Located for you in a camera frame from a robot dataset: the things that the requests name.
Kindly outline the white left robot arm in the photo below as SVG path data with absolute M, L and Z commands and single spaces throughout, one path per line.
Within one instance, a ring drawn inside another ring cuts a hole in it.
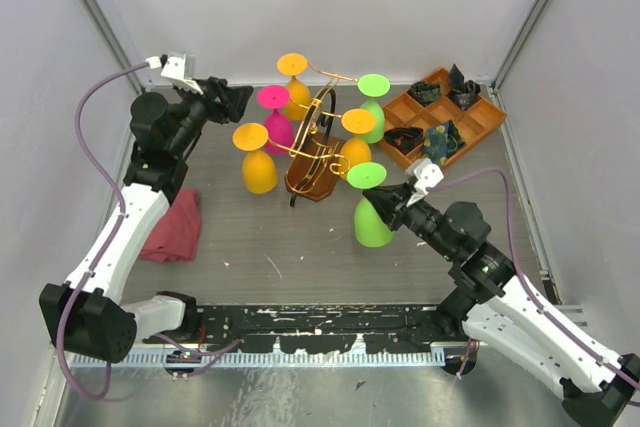
M 192 337 L 200 319 L 194 297 L 162 291 L 122 305 L 124 286 L 143 245 L 175 201 L 186 160 L 209 122 L 237 123 L 253 94 L 209 77 L 178 103 L 157 92 L 130 107 L 135 142 L 118 205 L 94 245 L 64 283 L 47 284 L 39 305 L 58 354 L 75 353 L 119 363 L 132 346 L 157 334 Z

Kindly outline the pink plastic wine glass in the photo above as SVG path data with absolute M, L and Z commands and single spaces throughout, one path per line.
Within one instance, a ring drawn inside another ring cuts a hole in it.
M 292 121 L 282 112 L 289 100 L 290 93 L 282 85 L 268 85 L 257 95 L 260 106 L 269 111 L 263 123 L 269 135 L 265 148 L 276 155 L 286 155 L 295 138 Z

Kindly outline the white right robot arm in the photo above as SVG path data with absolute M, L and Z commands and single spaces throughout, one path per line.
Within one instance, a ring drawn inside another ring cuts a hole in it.
M 412 202 L 408 184 L 363 193 L 382 223 L 409 229 L 452 267 L 454 290 L 439 303 L 446 333 L 484 342 L 557 395 L 580 426 L 612 426 L 639 390 L 639 357 L 592 339 L 519 275 L 513 260 L 488 240 L 481 210 L 455 202 L 440 212 Z

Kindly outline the orange wine glass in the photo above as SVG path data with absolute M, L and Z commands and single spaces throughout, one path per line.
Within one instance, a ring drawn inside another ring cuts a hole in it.
M 246 189 L 253 194 L 265 194 L 278 183 L 273 158 L 263 148 L 269 141 L 268 130 L 260 123 L 245 123 L 233 134 L 234 146 L 245 153 L 242 176 Z
M 364 135 L 376 126 L 376 118 L 365 109 L 354 108 L 341 116 L 341 124 L 352 134 L 340 150 L 340 175 L 346 178 L 351 168 L 372 160 L 371 148 L 364 139 Z
M 284 113 L 293 121 L 301 121 L 311 103 L 311 93 L 298 76 L 306 70 L 308 61 L 300 53 L 287 53 L 278 59 L 276 66 L 282 75 L 290 77 L 286 84 L 290 100 L 284 107 Z

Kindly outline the green wine glass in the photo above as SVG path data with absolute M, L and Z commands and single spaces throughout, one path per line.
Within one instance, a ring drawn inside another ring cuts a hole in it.
M 352 167 L 346 180 L 351 187 L 365 191 L 380 186 L 386 176 L 387 171 L 382 164 L 369 161 Z M 384 247 L 394 237 L 373 204 L 365 197 L 361 198 L 354 210 L 354 231 L 357 241 L 368 248 Z
M 370 73 L 359 78 L 357 87 L 367 97 L 361 108 L 375 117 L 375 126 L 362 137 L 367 143 L 375 144 L 383 138 L 385 125 L 385 114 L 378 100 L 389 92 L 391 84 L 382 74 Z

